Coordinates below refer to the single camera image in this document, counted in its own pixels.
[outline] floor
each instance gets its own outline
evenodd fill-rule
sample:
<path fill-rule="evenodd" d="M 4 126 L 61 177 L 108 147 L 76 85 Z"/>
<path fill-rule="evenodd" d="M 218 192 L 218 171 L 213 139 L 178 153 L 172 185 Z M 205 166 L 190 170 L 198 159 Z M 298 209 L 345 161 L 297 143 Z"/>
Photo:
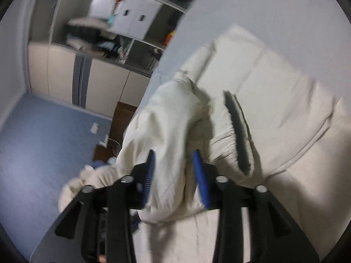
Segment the floor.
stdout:
<path fill-rule="evenodd" d="M 91 162 L 110 125 L 31 95 L 12 112 L 0 133 L 0 222 L 25 258 L 58 216 L 62 186 Z"/>

